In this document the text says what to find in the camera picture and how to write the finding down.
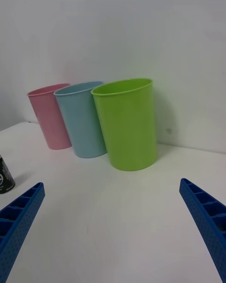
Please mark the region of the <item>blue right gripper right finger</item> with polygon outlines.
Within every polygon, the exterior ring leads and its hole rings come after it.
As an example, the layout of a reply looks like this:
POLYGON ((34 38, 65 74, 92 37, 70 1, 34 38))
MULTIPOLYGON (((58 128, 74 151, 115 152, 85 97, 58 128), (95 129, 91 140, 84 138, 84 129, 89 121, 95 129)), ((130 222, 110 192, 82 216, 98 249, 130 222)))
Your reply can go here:
POLYGON ((226 206, 185 178, 180 181, 179 193, 222 282, 226 282, 226 206))

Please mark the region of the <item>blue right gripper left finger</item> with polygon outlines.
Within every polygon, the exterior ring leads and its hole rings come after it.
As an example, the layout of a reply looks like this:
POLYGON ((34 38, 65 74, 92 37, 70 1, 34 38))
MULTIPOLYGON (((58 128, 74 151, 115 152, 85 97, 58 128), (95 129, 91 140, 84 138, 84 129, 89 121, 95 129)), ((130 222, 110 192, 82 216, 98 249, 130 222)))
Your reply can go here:
POLYGON ((0 211, 1 283, 7 281, 44 197, 44 184, 39 182, 0 211))

